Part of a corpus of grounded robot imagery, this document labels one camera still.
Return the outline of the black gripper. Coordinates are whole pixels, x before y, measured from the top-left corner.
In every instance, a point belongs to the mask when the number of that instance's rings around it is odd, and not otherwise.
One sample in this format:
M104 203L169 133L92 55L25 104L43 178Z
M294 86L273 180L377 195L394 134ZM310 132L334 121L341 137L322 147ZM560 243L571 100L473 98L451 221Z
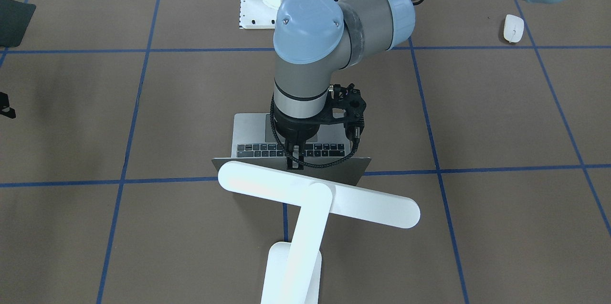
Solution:
M275 130L284 137L283 150L287 150L287 169L303 170L306 141L312 138L321 124L330 124L330 112L321 112L310 118L294 118L282 112L273 113Z

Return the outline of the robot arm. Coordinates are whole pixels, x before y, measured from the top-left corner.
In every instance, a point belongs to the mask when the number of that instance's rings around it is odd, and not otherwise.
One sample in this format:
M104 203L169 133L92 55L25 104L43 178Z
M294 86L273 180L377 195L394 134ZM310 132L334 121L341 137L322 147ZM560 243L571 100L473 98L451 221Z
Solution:
M356 153L365 101L353 84L332 85L330 77L408 40L424 1L282 0L269 124L286 169L332 167Z

